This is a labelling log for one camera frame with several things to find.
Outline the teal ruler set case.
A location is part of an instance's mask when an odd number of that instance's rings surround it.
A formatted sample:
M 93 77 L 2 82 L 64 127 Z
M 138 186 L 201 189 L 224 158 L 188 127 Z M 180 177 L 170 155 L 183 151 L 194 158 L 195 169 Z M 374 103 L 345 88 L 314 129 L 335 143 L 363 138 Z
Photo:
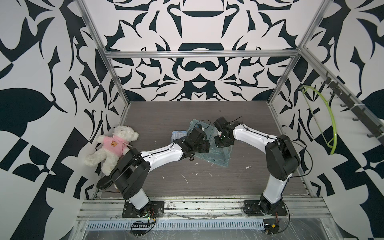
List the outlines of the teal ruler set case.
M 215 136 L 219 135 L 218 130 L 211 124 L 209 120 L 196 120 L 190 122 L 188 134 L 195 128 L 201 128 L 205 134 L 205 140 L 209 140 L 210 148 L 208 153 L 197 153 L 196 157 L 203 159 L 212 164 L 227 168 L 231 159 L 233 146 L 227 148 L 217 148 L 215 143 Z

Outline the blue geometry set case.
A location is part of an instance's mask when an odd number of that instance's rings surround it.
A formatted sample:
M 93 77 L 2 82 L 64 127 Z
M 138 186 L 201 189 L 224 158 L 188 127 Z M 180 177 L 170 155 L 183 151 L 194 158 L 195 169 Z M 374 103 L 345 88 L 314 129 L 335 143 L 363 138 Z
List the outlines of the blue geometry set case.
M 187 131 L 173 131 L 171 136 L 171 143 L 179 143 L 186 139 L 188 136 Z

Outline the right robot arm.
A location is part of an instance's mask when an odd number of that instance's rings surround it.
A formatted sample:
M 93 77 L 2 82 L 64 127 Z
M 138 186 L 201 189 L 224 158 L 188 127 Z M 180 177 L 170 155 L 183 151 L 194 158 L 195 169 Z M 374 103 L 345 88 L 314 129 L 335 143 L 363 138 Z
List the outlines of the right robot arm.
M 217 148 L 230 147 L 235 141 L 240 141 L 266 155 L 267 169 L 270 173 L 267 186 L 258 202 L 245 204 L 244 212 L 249 215 L 275 214 L 283 207 L 283 192 L 289 179 L 301 164 L 290 138 L 286 135 L 279 137 L 268 135 L 237 120 L 229 122 L 223 117 L 218 118 L 214 126 L 220 133 L 215 136 Z

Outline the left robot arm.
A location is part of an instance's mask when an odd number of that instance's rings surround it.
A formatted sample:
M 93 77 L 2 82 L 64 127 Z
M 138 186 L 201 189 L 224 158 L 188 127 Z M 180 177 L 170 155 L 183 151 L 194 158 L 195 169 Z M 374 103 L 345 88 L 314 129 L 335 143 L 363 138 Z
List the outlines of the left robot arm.
M 210 148 L 206 133 L 193 129 L 187 136 L 171 144 L 148 152 L 132 149 L 111 172 L 111 184 L 138 212 L 150 208 L 150 199 L 143 190 L 148 174 L 166 164 L 183 159 L 193 160 L 197 153 L 208 153 Z

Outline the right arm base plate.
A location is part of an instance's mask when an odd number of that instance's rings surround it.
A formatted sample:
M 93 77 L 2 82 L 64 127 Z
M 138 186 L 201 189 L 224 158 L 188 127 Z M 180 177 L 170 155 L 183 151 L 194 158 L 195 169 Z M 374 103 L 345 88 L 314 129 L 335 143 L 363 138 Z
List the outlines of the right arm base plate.
M 288 211 L 282 200 L 271 204 L 267 200 L 245 200 L 243 211 L 248 216 L 287 216 Z

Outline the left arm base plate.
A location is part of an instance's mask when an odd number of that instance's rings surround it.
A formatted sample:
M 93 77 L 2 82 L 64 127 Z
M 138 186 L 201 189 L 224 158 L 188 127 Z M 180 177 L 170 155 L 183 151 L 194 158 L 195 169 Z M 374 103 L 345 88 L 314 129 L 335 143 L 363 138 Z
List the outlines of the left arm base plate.
M 137 210 L 131 202 L 125 201 L 122 218 L 145 218 L 145 217 L 158 217 L 164 213 L 164 201 L 149 201 L 143 209 Z

